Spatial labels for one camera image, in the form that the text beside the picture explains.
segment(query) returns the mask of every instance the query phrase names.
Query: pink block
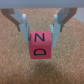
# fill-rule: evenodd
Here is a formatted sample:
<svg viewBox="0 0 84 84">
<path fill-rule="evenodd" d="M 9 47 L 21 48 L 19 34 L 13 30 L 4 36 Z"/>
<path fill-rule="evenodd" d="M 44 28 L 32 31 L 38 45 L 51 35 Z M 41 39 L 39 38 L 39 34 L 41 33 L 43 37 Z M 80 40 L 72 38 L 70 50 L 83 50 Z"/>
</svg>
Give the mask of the pink block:
<svg viewBox="0 0 84 84">
<path fill-rule="evenodd" d="M 50 31 L 31 31 L 29 40 L 29 52 L 31 59 L 50 59 Z"/>
</svg>

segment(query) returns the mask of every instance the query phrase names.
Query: speckled brown tabletop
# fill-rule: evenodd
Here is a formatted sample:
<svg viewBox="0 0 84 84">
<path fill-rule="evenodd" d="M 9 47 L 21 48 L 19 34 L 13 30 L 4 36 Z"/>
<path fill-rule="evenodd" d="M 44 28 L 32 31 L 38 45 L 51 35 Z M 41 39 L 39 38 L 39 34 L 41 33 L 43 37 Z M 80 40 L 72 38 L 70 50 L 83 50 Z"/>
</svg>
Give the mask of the speckled brown tabletop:
<svg viewBox="0 0 84 84">
<path fill-rule="evenodd" d="M 20 9 L 30 30 L 50 30 L 58 9 Z M 52 58 L 31 60 L 14 24 L 0 11 L 0 84 L 84 84 L 84 24 L 71 18 L 59 34 Z"/>
</svg>

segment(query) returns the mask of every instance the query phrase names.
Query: brown surface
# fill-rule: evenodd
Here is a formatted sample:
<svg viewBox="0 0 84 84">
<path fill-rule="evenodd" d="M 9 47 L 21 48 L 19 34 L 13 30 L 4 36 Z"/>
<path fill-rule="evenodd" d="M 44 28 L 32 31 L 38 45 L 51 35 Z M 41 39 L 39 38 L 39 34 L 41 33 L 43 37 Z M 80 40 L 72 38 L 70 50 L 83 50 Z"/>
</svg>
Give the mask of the brown surface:
<svg viewBox="0 0 84 84">
<path fill-rule="evenodd" d="M 31 30 L 50 30 L 58 9 L 20 9 Z M 84 24 L 70 19 L 52 58 L 31 60 L 23 36 L 0 12 L 0 84 L 84 84 Z"/>
</svg>

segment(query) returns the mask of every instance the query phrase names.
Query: block front face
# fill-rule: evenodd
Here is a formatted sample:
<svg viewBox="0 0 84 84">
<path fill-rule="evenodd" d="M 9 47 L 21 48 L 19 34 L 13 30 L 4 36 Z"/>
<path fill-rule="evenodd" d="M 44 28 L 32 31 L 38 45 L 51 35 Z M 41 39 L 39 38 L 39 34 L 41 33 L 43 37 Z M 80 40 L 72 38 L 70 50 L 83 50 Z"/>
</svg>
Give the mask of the block front face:
<svg viewBox="0 0 84 84">
<path fill-rule="evenodd" d="M 31 59 L 50 59 L 50 31 L 31 31 L 29 41 L 29 52 Z"/>
</svg>

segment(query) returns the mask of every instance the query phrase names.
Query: black letter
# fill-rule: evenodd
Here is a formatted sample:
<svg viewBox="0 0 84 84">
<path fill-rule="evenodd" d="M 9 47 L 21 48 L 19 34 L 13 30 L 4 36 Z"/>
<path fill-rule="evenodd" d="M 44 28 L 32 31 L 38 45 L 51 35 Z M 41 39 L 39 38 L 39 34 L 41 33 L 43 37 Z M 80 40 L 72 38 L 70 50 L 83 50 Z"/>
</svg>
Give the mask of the black letter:
<svg viewBox="0 0 84 84">
<path fill-rule="evenodd" d="M 35 34 L 35 42 L 36 42 L 36 36 L 38 36 L 42 41 L 45 41 L 44 33 L 43 33 L 43 39 L 36 33 L 36 34 Z"/>
<path fill-rule="evenodd" d="M 44 54 L 36 54 L 36 51 L 37 50 L 43 50 L 44 51 Z M 34 55 L 46 55 L 46 51 L 44 49 L 36 49 L 36 50 L 34 50 Z"/>
</svg>

